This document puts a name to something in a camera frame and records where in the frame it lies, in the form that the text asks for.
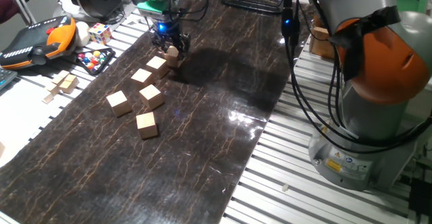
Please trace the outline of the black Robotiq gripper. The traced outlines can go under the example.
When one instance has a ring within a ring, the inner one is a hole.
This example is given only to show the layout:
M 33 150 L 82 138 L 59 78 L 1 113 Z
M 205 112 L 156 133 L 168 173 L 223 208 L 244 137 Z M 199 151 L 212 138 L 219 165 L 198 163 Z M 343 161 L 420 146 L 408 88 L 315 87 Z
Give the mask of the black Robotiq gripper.
M 151 14 L 148 16 L 153 23 L 150 27 L 151 42 L 162 53 L 166 52 L 166 44 L 179 45 L 178 59 L 185 60 L 190 50 L 190 35 L 182 33 L 182 19 L 179 15 Z

